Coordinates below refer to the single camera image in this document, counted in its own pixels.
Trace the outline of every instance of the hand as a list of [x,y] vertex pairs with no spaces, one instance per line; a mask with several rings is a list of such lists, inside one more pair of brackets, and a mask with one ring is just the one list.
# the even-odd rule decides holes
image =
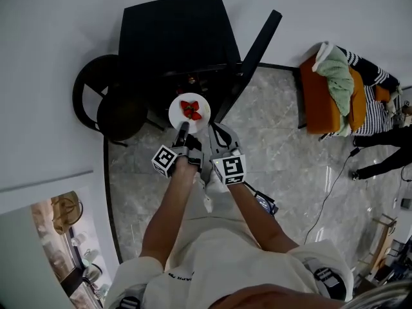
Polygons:
[[173,175],[179,174],[180,176],[193,179],[197,171],[198,166],[189,164],[186,156],[180,156],[176,161],[176,170],[174,171]]

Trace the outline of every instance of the red fruit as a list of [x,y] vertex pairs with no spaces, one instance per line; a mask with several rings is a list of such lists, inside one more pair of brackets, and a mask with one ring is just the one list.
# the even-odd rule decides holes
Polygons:
[[185,115],[186,118],[191,119],[192,114],[193,114],[193,110],[192,109],[186,109],[186,110],[183,111],[183,114]]
[[199,113],[197,113],[196,111],[193,111],[192,119],[193,120],[199,120],[199,119],[201,119],[201,115]]
[[185,100],[181,100],[180,101],[180,106],[184,110],[184,109],[187,109],[190,106],[190,104],[189,104],[189,102],[186,102]]
[[194,102],[191,102],[191,106],[193,108],[193,110],[197,111],[199,110],[199,103],[197,100],[195,100]]

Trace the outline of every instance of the white plate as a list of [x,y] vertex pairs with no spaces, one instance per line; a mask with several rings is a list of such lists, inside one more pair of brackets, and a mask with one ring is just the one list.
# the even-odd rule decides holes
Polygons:
[[[199,110],[197,112],[201,115],[200,120],[192,120],[185,117],[183,110],[180,107],[180,101],[185,100],[186,102],[194,102],[195,100],[199,103]],[[174,128],[180,129],[180,125],[188,121],[189,122],[189,133],[197,133],[199,130],[207,126],[211,118],[211,107],[204,97],[195,93],[184,93],[177,96],[169,107],[169,120]]]

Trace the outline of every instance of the black pants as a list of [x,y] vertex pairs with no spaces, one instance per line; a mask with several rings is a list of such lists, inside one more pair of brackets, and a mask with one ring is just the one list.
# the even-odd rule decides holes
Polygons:
[[383,162],[358,169],[359,179],[364,180],[375,175],[384,174],[392,169],[401,168],[412,163],[412,126],[392,129],[372,136],[357,136],[355,145],[371,147],[374,145],[393,145],[400,149]]

